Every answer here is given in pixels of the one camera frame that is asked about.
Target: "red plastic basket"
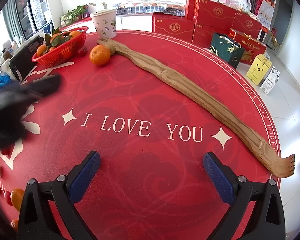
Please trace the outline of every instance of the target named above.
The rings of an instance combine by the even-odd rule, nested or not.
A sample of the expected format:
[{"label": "red plastic basket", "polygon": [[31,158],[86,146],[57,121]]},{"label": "red plastic basket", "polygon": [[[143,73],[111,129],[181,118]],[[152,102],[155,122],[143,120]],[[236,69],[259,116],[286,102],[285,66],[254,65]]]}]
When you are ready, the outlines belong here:
[{"label": "red plastic basket", "polygon": [[32,62],[38,62],[45,67],[54,67],[64,63],[74,56],[78,52],[78,49],[84,45],[86,41],[86,32],[88,29],[88,27],[78,27],[69,30],[69,32],[79,31],[81,33],[73,39],[58,46],[53,51],[42,55],[41,57],[37,57],[37,53],[35,53],[32,57]]}]

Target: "small red fruit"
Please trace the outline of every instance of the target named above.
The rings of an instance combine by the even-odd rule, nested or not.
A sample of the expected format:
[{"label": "small red fruit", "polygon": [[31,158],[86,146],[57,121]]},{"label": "small red fruit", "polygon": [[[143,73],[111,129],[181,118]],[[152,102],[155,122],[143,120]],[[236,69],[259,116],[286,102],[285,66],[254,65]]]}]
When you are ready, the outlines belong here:
[{"label": "small red fruit", "polygon": [[87,53],[88,53],[87,47],[86,47],[86,46],[82,46],[82,47],[78,50],[77,55],[78,55],[79,57],[83,57],[83,56],[87,55]]},{"label": "small red fruit", "polygon": [[13,206],[12,205],[12,202],[11,202],[11,199],[10,199],[10,196],[11,196],[11,192],[9,191],[6,191],[4,194],[4,199],[6,200],[6,202],[10,205],[10,206]]}]

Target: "green leaves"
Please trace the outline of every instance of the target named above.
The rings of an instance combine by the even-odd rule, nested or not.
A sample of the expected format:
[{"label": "green leaves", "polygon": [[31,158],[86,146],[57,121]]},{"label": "green leaves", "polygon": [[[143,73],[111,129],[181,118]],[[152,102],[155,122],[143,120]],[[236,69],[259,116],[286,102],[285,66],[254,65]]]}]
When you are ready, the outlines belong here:
[{"label": "green leaves", "polygon": [[79,5],[77,8],[73,9],[71,12],[67,12],[66,14],[66,20],[69,20],[71,23],[73,23],[76,18],[80,15],[82,15],[86,11],[85,5]]},{"label": "green leaves", "polygon": [[55,31],[52,33],[52,35],[59,33],[59,27],[55,29]]},{"label": "green leaves", "polygon": [[59,45],[59,42],[60,40],[62,39],[62,35],[58,35],[57,37],[55,37],[53,40],[52,40],[52,43],[51,43],[51,46],[52,47],[57,47]]},{"label": "green leaves", "polygon": [[44,35],[44,40],[46,42],[46,45],[49,46],[50,45],[50,40],[51,40],[51,35],[49,33],[46,33]]},{"label": "green leaves", "polygon": [[65,37],[65,38],[62,38],[62,39],[60,39],[60,41],[59,41],[59,45],[62,45],[62,44],[64,44],[65,42],[67,42],[67,41],[69,41],[69,40],[70,40],[70,36]]}]

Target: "white box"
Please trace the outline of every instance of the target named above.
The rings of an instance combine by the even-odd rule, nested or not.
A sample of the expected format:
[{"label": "white box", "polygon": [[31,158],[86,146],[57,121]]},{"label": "white box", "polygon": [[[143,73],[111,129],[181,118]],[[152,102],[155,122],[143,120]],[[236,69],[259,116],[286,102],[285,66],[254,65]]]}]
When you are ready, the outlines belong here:
[{"label": "white box", "polygon": [[267,76],[266,80],[261,85],[261,90],[267,95],[270,90],[274,87],[274,85],[279,80],[280,72],[275,67],[272,67],[269,75]]}]

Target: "tile floor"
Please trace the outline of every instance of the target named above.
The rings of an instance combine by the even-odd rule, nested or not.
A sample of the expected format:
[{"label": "tile floor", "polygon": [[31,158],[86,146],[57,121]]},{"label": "tile floor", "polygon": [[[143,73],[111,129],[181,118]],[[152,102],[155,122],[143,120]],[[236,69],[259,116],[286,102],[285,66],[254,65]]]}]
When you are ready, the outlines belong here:
[{"label": "tile floor", "polygon": [[279,136],[282,157],[296,155],[293,176],[282,179],[280,194],[286,222],[286,240],[292,240],[300,231],[300,90],[271,49],[267,52],[273,65],[280,71],[278,83],[266,95],[246,76],[249,66],[239,64],[237,70],[253,85],[266,104]]}]

